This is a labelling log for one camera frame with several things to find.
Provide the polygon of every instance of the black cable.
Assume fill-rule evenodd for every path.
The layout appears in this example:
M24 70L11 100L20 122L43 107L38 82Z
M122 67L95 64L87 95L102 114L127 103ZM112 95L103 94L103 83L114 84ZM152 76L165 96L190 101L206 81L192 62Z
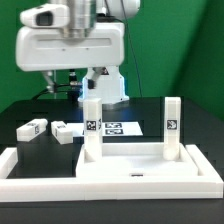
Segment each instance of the black cable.
M132 43L132 39L131 39L131 33L130 33L129 25L128 25L128 19L127 19L127 15L126 15L126 12L125 12L125 7L124 7L124 1L123 0L121 0L121 5L122 5L124 18L125 18L125 22L126 22L126 27L127 27L127 31L128 31L128 39L129 39L129 42L130 42L131 51L132 51L132 55L133 55L134 62L135 62L135 68L136 68L136 72L137 72L137 75L138 75L139 92L140 92L140 96L142 97L143 95L142 95L142 85L141 85L140 72L139 72L138 62L137 62L137 58L136 58L136 55L135 55L135 51L134 51L134 47L133 47L133 43Z
M67 92L68 92L68 91L57 91L56 94L57 94L57 93L67 93ZM32 98L32 100L37 100L40 96L42 96L42 95L46 95L46 94L52 94L52 93L49 92L49 91L39 93L39 94L37 94L36 96L34 96L34 97Z
M57 88L61 88L61 87L67 87L67 86L70 86L69 84L60 84L60 85L57 85ZM44 89L42 91L40 91L37 95L35 95L34 97L32 97L32 100L37 100L41 95L44 95L44 94L49 94L50 92L48 91L48 89Z

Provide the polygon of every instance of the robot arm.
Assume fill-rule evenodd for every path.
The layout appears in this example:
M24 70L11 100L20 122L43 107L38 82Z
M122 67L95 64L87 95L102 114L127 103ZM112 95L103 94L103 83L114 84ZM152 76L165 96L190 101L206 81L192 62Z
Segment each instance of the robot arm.
M26 10L20 16L25 26L17 36L17 65L23 71L42 71L51 92L51 71L88 68L86 80L96 77L98 90L89 91L83 83L83 98L100 97L103 104L128 99L118 69L124 60L124 24L96 21L99 14L131 18L139 7L140 0L50 0ZM102 72L97 71L113 74L113 83L108 75L99 78ZM113 92L105 88L108 84Z

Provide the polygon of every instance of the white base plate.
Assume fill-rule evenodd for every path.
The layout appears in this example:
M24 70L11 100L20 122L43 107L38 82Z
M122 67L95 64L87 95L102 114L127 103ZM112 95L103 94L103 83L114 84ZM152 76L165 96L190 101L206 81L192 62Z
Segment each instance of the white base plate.
M123 174L120 176L115 175L116 169L116 172L112 169L110 175L104 176L108 173L108 169L105 169L98 174L92 172L91 177L85 177L88 174L85 173L85 169L88 170L86 167L89 163L85 161L83 148L76 169L77 178L44 179L5 179L17 162L16 148L8 148L0 156L0 202L223 198L222 179L195 145L186 146L186 150L180 145L181 160L168 162L171 164L168 167L178 163L190 167L189 170L183 169L184 175L180 175L182 171L176 172L175 170L169 172L168 175L164 173L166 171L162 168L164 161L161 163L159 156L161 147L160 143L103 144L104 155L119 155L119 158L124 156L123 161L131 157L135 158L135 162L132 163L130 160L126 166L128 168L125 169L125 172L121 170ZM145 160L143 156L145 156L147 148L151 149L149 151L154 155L146 155ZM148 162L152 158L160 158L158 163L156 162L160 171L155 169L151 172ZM143 161L146 162L146 165L141 168L143 176L132 175L133 170L135 172L139 169L137 164ZM116 168L116 161L111 163L113 168Z

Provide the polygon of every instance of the green backdrop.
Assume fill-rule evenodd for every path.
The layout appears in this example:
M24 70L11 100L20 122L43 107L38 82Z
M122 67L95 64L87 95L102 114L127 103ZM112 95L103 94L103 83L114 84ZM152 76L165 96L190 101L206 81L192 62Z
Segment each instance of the green backdrop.
M30 99L46 86L40 73L22 72L15 63L19 14L45 2L1 0L0 111L14 101ZM222 0L142 0L141 10L129 20L129 26L144 97L187 96L224 119ZM125 43L121 72L128 95L136 97L137 75L127 36ZM59 83L67 78L65 72L58 72Z

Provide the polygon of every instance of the white pillar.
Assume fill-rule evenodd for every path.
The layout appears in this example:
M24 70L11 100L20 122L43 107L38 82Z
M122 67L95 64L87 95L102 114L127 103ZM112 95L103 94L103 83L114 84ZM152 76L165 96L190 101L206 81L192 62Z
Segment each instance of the white pillar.
M100 98L83 102L85 157L97 161L102 157L102 101Z
M180 112L181 99L179 97L166 97L163 151L163 157L166 160L176 160L179 158Z

